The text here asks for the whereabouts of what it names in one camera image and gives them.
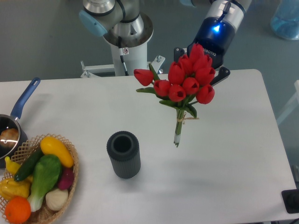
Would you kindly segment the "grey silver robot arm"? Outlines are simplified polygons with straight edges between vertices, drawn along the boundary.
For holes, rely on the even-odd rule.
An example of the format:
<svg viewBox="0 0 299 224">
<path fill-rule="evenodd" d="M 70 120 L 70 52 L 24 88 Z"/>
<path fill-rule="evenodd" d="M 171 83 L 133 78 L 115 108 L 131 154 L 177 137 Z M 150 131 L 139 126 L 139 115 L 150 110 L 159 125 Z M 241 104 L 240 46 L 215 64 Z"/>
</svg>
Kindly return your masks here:
<svg viewBox="0 0 299 224">
<path fill-rule="evenodd" d="M 212 0 L 211 7 L 194 40 L 187 48 L 174 49 L 174 61 L 190 55 L 194 44 L 202 45 L 205 54 L 219 69 L 211 85 L 216 85 L 230 74 L 222 66 L 223 57 L 229 48 L 249 6 L 250 0 Z M 82 66 L 82 77 L 93 77 L 97 73 L 114 72 L 116 76 L 132 75 L 134 69 L 153 67 L 159 71 L 165 58 L 157 56 L 148 62 L 148 41 L 153 35 L 151 19 L 140 11 L 138 0 L 85 0 L 79 18 L 86 29 L 95 36 L 104 37 L 110 45 L 113 64 Z"/>
</svg>

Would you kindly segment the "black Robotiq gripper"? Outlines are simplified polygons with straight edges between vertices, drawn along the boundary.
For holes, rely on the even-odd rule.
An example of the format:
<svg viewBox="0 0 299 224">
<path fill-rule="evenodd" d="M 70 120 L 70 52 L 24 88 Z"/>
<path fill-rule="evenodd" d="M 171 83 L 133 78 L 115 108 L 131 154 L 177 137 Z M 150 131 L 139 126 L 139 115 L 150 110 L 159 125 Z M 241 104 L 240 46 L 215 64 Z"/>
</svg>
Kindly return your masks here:
<svg viewBox="0 0 299 224">
<path fill-rule="evenodd" d="M 175 47 L 173 50 L 173 61 L 179 61 L 186 52 L 190 55 L 194 44 L 200 44 L 204 53 L 212 58 L 212 67 L 219 68 L 218 75 L 211 81 L 210 85 L 215 86 L 230 75 L 230 70 L 223 65 L 224 55 L 229 48 L 235 35 L 235 29 L 225 21 L 218 21 L 215 17 L 204 19 L 193 42 L 187 48 Z"/>
</svg>

